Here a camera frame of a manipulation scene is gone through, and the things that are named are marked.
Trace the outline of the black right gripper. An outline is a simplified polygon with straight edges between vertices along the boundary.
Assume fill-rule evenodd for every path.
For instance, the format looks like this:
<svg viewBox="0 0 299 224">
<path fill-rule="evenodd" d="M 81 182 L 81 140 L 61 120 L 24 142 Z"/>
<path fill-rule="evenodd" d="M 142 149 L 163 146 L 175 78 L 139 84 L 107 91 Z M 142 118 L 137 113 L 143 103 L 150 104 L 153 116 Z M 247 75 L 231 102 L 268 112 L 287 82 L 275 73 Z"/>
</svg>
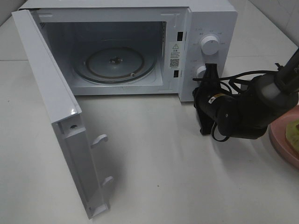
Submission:
<svg viewBox="0 0 299 224">
<path fill-rule="evenodd" d="M 232 96 L 232 89 L 228 84 L 219 80 L 217 64 L 206 63 L 204 78 L 199 78 L 200 84 L 192 92 L 194 107 L 198 112 L 200 133 L 212 135 L 216 129 L 217 113 L 222 104 L 221 97 Z"/>
</svg>

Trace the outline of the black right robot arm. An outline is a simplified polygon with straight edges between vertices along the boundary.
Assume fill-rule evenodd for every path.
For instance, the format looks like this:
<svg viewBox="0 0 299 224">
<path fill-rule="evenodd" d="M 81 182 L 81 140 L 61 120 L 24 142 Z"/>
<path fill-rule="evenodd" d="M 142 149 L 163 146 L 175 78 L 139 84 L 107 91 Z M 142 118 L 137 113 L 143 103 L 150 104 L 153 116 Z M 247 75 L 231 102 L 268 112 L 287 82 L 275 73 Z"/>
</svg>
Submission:
<svg viewBox="0 0 299 224">
<path fill-rule="evenodd" d="M 295 107 L 299 101 L 299 52 L 277 70 L 253 70 L 220 78 L 217 65 L 207 63 L 193 92 L 202 135 L 215 130 L 224 138 L 257 139 L 274 120 Z"/>
</svg>

